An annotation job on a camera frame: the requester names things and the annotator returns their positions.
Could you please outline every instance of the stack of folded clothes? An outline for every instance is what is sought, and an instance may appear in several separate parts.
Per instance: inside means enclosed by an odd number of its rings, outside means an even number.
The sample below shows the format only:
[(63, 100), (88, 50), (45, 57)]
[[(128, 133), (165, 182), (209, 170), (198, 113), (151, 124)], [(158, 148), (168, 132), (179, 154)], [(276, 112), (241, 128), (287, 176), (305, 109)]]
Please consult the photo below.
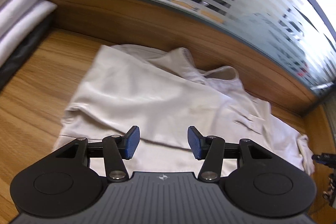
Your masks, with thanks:
[(36, 47), (55, 8), (46, 0), (0, 0), (0, 89)]

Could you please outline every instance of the wooden panel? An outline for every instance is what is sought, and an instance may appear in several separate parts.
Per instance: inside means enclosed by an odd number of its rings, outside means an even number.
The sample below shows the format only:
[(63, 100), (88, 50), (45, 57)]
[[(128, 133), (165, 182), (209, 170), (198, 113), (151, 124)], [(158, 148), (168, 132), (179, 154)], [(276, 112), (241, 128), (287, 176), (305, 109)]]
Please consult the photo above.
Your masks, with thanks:
[(249, 92), (296, 113), (316, 99), (298, 80), (247, 45), (182, 13), (140, 0), (50, 0), (55, 26), (113, 43), (169, 51), (187, 47), (196, 66), (235, 67)]
[[(0, 224), (17, 214), (9, 194), (11, 180), (51, 151), (63, 110), (101, 44), (111, 45), (54, 29), (0, 93)], [(272, 112), (303, 130), (301, 118), (292, 112), (276, 105)]]
[[(306, 134), (309, 137), (309, 147), (315, 154), (336, 153), (333, 137), (328, 124), (326, 114), (322, 106), (318, 106), (303, 118), (306, 126)], [(322, 197), (322, 192), (327, 189), (329, 180), (328, 175), (332, 169), (322, 165), (315, 164), (315, 173), (313, 179), (317, 187), (317, 196), (309, 213), (318, 224), (333, 224), (336, 222), (336, 209), (331, 208)]]

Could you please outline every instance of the circular cover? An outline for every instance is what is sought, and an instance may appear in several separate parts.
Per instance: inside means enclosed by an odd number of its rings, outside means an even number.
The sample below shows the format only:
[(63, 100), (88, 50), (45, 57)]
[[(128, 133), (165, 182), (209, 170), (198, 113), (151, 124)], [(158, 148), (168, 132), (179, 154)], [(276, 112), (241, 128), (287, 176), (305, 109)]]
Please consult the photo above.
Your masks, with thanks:
[(225, 192), (242, 210), (268, 218), (285, 218), (306, 211), (316, 194), (313, 180), (286, 162), (255, 161), (233, 171)]
[(43, 168), (32, 165), (16, 175), (10, 185), (19, 210), (45, 218), (78, 213), (95, 203), (101, 191), (97, 173), (68, 159), (50, 161)]

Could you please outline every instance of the wooden surface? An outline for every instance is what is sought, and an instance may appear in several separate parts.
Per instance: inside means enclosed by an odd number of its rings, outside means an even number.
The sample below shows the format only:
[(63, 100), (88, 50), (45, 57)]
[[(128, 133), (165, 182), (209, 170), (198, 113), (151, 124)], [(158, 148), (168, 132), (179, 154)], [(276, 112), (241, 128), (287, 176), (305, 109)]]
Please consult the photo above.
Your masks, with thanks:
[(196, 66), (235, 67), (245, 89), (301, 113), (316, 99), (298, 80), (247, 45), (182, 13), (140, 0), (50, 0), (58, 5), (55, 26), (113, 43), (164, 51), (188, 48)]
[[(333, 137), (330, 131), (328, 120), (322, 106), (317, 107), (303, 119), (306, 127), (306, 134), (309, 137), (309, 147), (314, 154), (336, 153)], [(317, 196), (310, 208), (310, 213), (317, 211), (311, 217), (320, 224), (334, 224), (336, 222), (336, 209), (331, 208), (322, 198), (322, 192), (327, 190), (328, 175), (332, 169), (315, 164), (313, 179), (317, 187)]]
[[(9, 194), (12, 178), (50, 153), (61, 129), (63, 110), (101, 44), (111, 43), (54, 29), (0, 93), (0, 224), (17, 214)], [(277, 105), (273, 105), (272, 113), (305, 133), (304, 121), (298, 115)], [(305, 122), (312, 147), (317, 143), (321, 151), (328, 152), (320, 140), (327, 133), (325, 121), (315, 124), (313, 119), (318, 117), (310, 118)], [(320, 167), (315, 179), (324, 180)]]

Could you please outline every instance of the black cable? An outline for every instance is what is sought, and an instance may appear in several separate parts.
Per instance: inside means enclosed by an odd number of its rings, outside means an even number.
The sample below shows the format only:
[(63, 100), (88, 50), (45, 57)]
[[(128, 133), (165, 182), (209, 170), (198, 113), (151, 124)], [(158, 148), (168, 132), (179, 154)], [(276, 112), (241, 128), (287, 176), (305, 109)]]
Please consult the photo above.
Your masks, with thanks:
[(308, 213), (309, 216), (312, 216), (313, 214), (319, 212), (320, 210), (322, 210), (325, 205), (329, 204), (329, 202), (325, 202), (322, 206), (320, 206), (319, 208), (317, 208), (316, 210), (312, 211), (311, 213)]

